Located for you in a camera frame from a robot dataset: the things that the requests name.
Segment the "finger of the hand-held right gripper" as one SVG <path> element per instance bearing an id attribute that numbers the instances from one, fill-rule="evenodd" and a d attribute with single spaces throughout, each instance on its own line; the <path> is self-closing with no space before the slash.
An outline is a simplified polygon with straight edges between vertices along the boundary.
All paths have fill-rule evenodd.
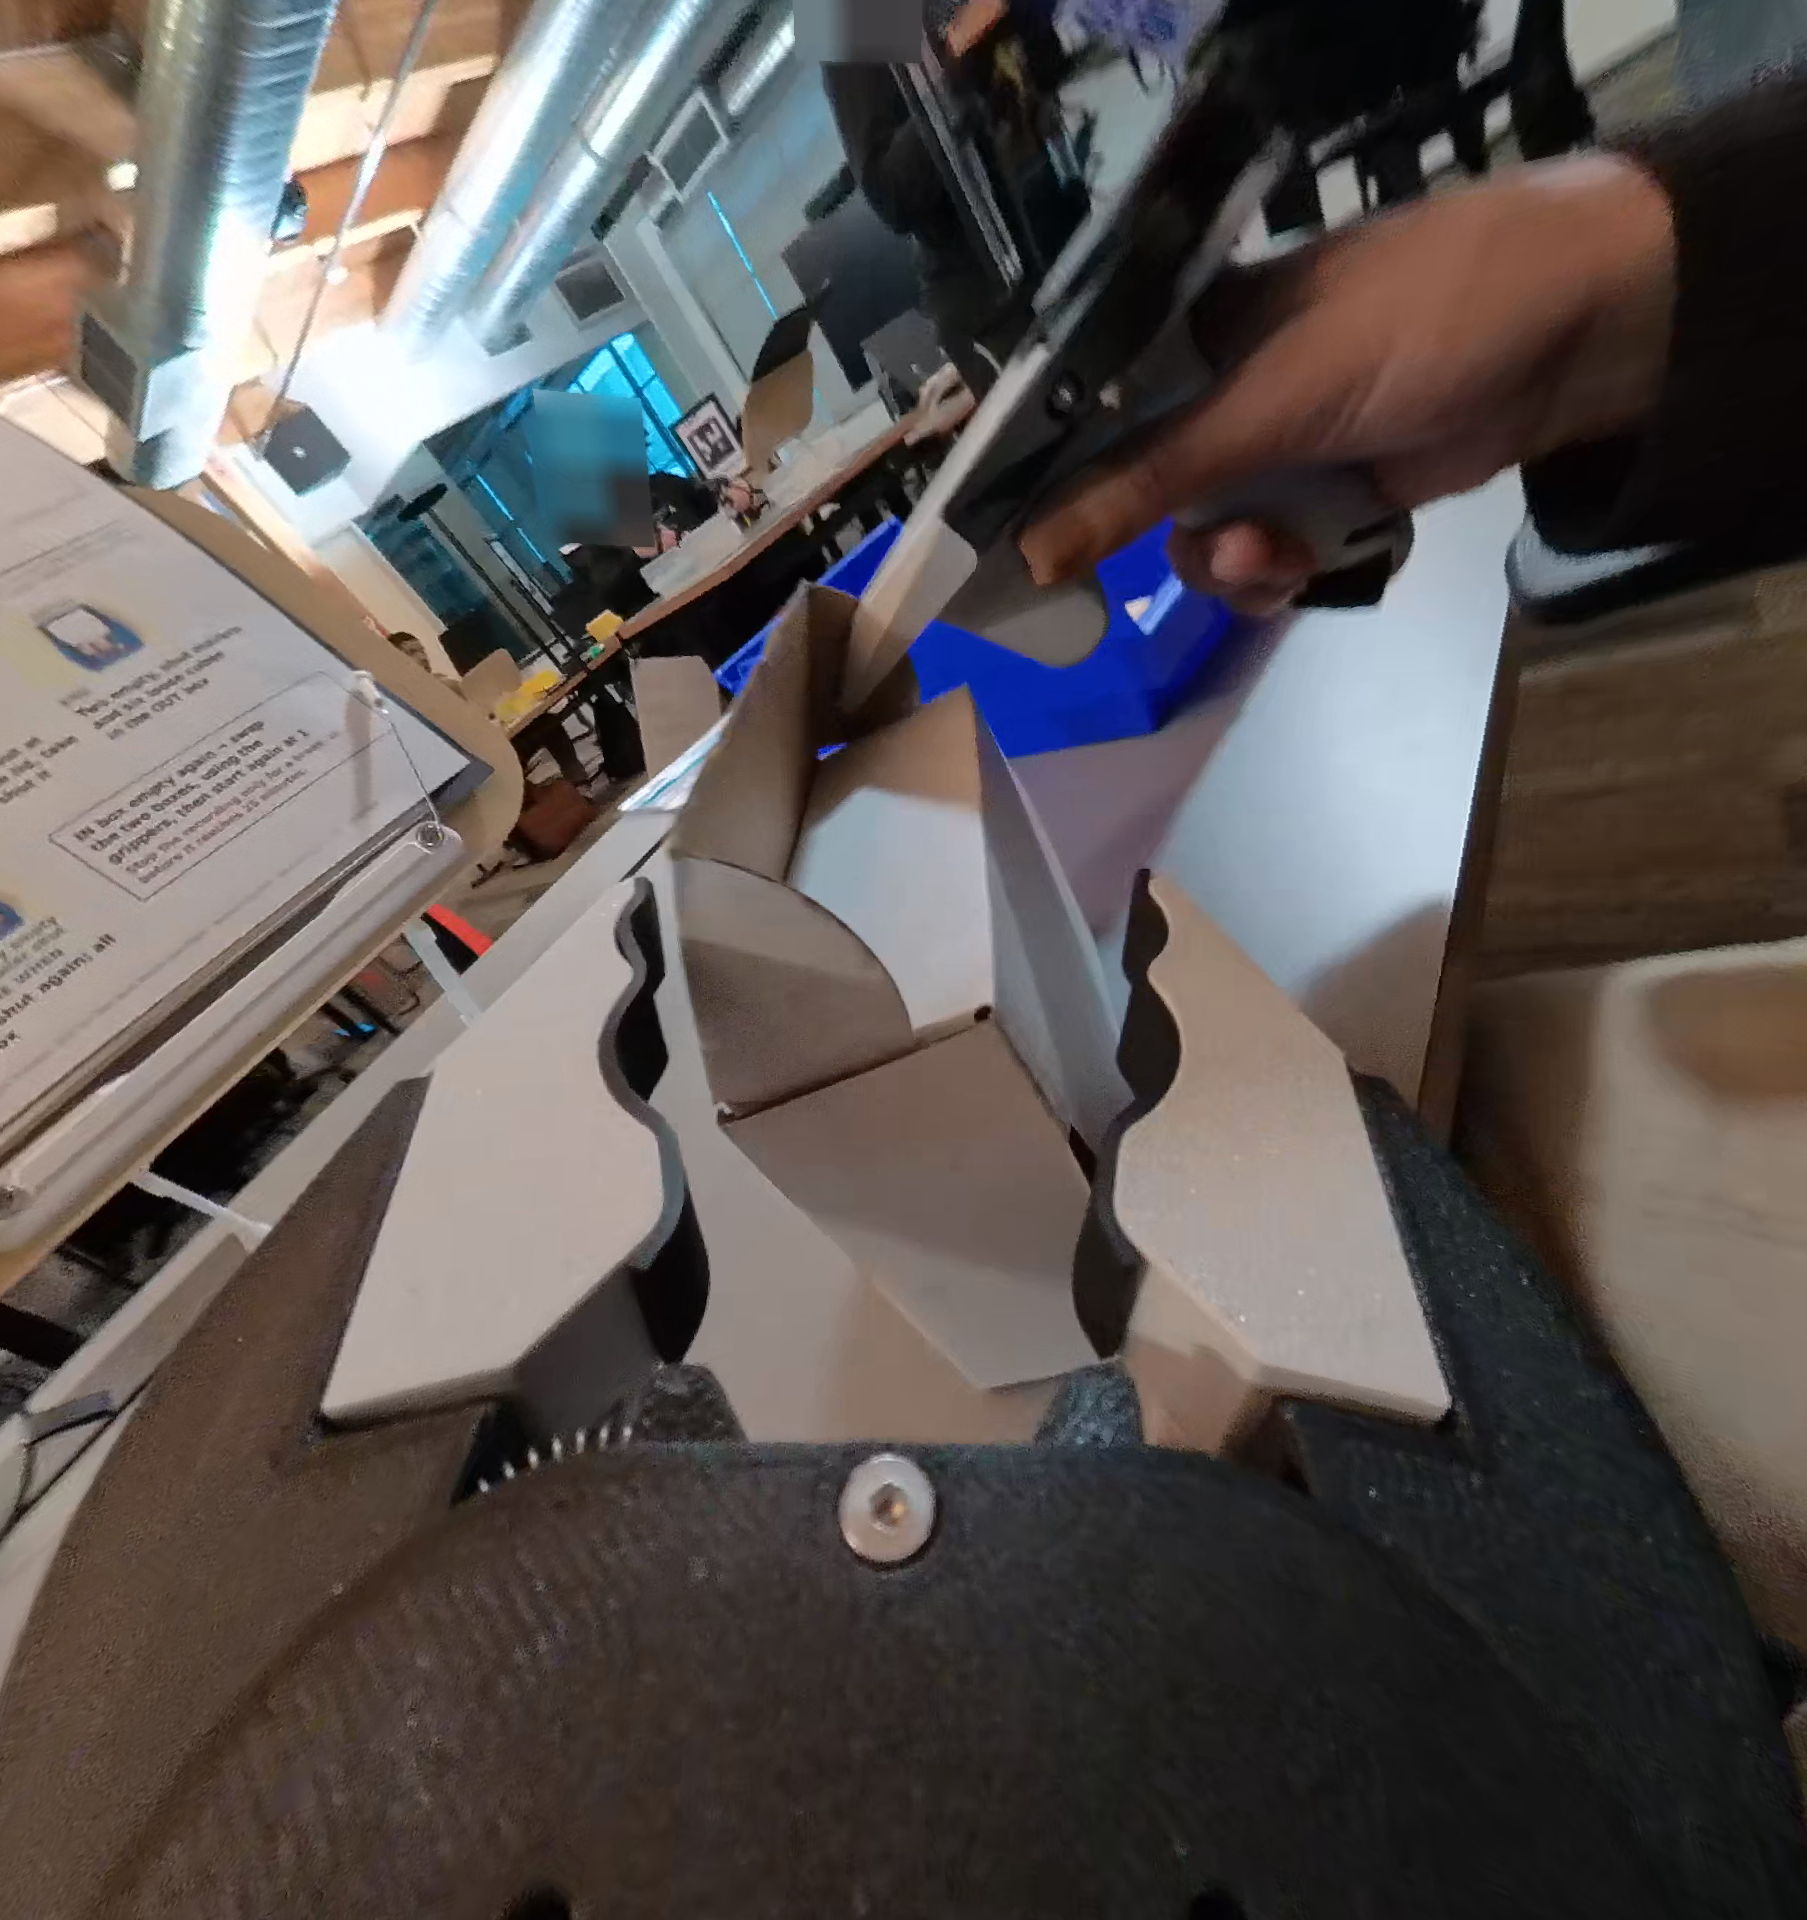
<path id="1" fill-rule="evenodd" d="M 875 570 L 879 596 L 954 596 L 985 570 L 1071 439 L 1057 387 L 1071 390 L 1057 350 L 1024 338 Z"/>
<path id="2" fill-rule="evenodd" d="M 972 554 L 960 538 L 900 538 L 848 614 L 847 717 L 867 707 L 929 626 L 1071 666 L 1107 638 L 1107 589 L 1094 578 L 1038 587 L 1012 541 Z"/>

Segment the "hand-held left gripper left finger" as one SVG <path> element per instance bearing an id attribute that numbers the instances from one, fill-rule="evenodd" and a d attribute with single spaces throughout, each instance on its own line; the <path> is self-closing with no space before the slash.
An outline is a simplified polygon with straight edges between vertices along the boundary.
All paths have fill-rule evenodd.
<path id="1" fill-rule="evenodd" d="M 608 1428 L 686 1360 L 712 1252 L 656 1107 L 660 977 L 656 892 L 617 881 L 436 1061 L 323 1424 Z"/>

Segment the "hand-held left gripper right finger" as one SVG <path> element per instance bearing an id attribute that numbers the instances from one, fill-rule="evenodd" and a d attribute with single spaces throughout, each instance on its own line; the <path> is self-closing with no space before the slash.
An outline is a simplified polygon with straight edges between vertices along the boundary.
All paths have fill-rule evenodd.
<path id="1" fill-rule="evenodd" d="M 1441 1428 L 1447 1385 L 1341 1052 L 1171 876 L 1134 876 L 1120 962 L 1128 1096 L 1071 1307 L 1139 1424 L 1320 1403 Z"/>

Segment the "blue plastic bin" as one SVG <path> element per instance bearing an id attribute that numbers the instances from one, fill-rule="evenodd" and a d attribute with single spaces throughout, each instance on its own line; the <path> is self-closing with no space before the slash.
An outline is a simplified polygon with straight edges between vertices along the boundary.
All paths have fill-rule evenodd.
<path id="1" fill-rule="evenodd" d="M 1021 659 L 951 618 L 912 648 L 912 703 L 965 687 L 1011 759 L 1156 737 L 1245 642 L 1245 618 L 1186 589 L 1171 566 L 1171 521 L 1094 566 L 1107 638 L 1067 666 Z"/>

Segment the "white cardboard mailer box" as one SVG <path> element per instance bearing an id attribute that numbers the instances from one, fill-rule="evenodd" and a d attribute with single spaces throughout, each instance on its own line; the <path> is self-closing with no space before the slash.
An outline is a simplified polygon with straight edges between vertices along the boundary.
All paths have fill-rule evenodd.
<path id="1" fill-rule="evenodd" d="M 716 1122 L 972 1385 L 1094 1362 L 1107 971 L 965 687 L 847 711 L 854 602 L 801 587 L 664 839 Z"/>

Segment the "person's right forearm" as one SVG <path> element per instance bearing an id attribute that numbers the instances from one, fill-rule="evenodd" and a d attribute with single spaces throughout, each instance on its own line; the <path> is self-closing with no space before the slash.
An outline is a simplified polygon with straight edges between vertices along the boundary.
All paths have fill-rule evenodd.
<path id="1" fill-rule="evenodd" d="M 1674 306 L 1645 416 L 1522 471 L 1567 555 L 1807 562 L 1807 65 L 1619 139 L 1673 207 Z"/>

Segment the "grey desk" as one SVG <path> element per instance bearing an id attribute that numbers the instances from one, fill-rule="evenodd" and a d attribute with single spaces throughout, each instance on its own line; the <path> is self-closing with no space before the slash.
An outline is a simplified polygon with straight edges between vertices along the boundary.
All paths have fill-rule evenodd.
<path id="1" fill-rule="evenodd" d="M 1172 876 L 1262 971 L 1286 988 L 1352 1067 L 1387 1079 L 1444 1136 L 1462 1055 L 1462 1006 L 1482 931 L 1505 723 L 1505 546 L 1518 479 L 1422 508 L 1416 554 L 1375 608 L 1293 614 L 1157 737 L 1021 759 L 1114 971 L 1114 913 L 1139 864 Z M 528 921 L 474 969 L 504 995 L 540 946 L 639 864 L 639 815 L 608 829 Z M 353 1079 L 231 1211 L 254 1228 L 288 1212 L 370 1102 L 453 1037 L 425 1011 Z M 198 1217 L 153 1278 L 0 1428 L 0 1568 L 22 1563 L 27 1524 L 77 1495 L 143 1378 L 248 1256 L 222 1217 Z"/>

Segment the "person's right hand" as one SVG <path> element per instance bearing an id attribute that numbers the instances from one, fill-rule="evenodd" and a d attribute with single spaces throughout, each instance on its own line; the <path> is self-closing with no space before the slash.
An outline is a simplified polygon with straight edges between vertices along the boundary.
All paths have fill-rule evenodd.
<path id="1" fill-rule="evenodd" d="M 1210 284 L 1206 390 L 1029 521 L 1032 587 L 1172 520 L 1172 570 L 1245 614 L 1322 570 L 1293 521 L 1224 521 L 1290 471 L 1366 471 L 1387 515 L 1633 433 L 1662 387 L 1674 219 L 1628 155 L 1567 155 L 1375 214 Z"/>

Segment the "wooden background table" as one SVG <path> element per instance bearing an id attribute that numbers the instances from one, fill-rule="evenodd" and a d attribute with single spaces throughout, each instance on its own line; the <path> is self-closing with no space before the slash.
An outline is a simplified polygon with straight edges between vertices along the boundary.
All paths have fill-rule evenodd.
<path id="1" fill-rule="evenodd" d="M 864 445 L 854 445 L 832 473 L 814 473 L 814 485 L 805 492 L 794 498 L 768 498 L 768 515 L 750 528 L 742 541 L 733 541 L 733 554 L 725 554 L 721 562 L 692 570 L 679 587 L 669 587 L 656 604 L 645 604 L 643 614 L 623 618 L 604 642 L 586 648 L 586 665 L 550 682 L 536 687 L 536 703 L 510 697 L 497 707 L 504 737 L 517 742 L 519 730 L 533 730 L 540 717 L 550 717 L 559 703 L 577 697 L 586 682 L 617 659 L 623 648 L 634 648 L 645 628 L 664 626 L 669 614 L 692 608 L 698 596 L 721 589 L 725 580 L 742 578 L 759 555 L 768 555 L 783 538 L 813 528 L 814 520 L 835 515 L 842 498 L 867 473 L 879 471 L 890 457 L 900 457 L 901 445 L 929 445 L 929 439 L 948 439 L 965 427 L 965 416 L 975 411 L 975 398 L 954 384 L 954 387 L 935 387 L 929 398 L 929 405 L 912 405 L 906 416 L 890 423 L 879 435 L 867 435 Z"/>

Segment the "tan board panel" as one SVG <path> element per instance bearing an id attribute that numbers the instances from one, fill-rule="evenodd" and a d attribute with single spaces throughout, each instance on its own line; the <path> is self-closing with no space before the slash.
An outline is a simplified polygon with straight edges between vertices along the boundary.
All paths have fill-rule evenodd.
<path id="1" fill-rule="evenodd" d="M 697 748 L 725 717 L 725 693 L 707 659 L 634 659 L 634 707 L 645 778 L 664 772 Z"/>

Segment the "person's leg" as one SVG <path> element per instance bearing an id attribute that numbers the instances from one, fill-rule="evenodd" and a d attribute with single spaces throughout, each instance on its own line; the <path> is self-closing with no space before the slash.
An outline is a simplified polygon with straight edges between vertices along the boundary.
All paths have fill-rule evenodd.
<path id="1" fill-rule="evenodd" d="M 1807 938 L 1479 988 L 1460 1145 L 1807 1656 Z"/>

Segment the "grey mesh shoe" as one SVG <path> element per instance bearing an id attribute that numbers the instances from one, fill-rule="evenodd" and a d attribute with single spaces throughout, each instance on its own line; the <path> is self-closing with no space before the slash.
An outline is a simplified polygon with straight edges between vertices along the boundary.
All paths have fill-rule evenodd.
<path id="1" fill-rule="evenodd" d="M 1691 546 L 1562 554 L 1522 520 L 1505 546 L 1505 596 L 1529 626 L 1587 626 L 1686 589 Z"/>

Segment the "printed instruction sheet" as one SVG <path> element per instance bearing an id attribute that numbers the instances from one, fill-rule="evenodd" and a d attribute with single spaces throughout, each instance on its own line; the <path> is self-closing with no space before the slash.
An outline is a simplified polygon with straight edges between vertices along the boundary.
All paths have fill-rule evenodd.
<path id="1" fill-rule="evenodd" d="M 0 1160 L 489 763 L 0 423 Z"/>

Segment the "black ceiling speaker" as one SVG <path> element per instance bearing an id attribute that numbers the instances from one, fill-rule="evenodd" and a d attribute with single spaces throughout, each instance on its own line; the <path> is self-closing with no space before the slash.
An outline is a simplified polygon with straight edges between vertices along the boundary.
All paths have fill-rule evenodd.
<path id="1" fill-rule="evenodd" d="M 292 498 L 320 492 L 353 463 L 346 445 L 304 400 L 267 427 L 262 458 Z"/>

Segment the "silver spiral ventilation duct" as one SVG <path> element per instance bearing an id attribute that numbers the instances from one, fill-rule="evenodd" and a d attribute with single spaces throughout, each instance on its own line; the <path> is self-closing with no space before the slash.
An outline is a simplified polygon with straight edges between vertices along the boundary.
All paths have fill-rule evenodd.
<path id="1" fill-rule="evenodd" d="M 185 488 L 216 445 L 335 20 L 335 0 L 143 6 L 129 237 L 74 362 L 127 485 Z"/>
<path id="2" fill-rule="evenodd" d="M 533 302 L 763 6 L 540 0 L 519 17 L 477 116 L 413 233 L 382 338 L 436 355 L 459 325 L 504 355 Z"/>

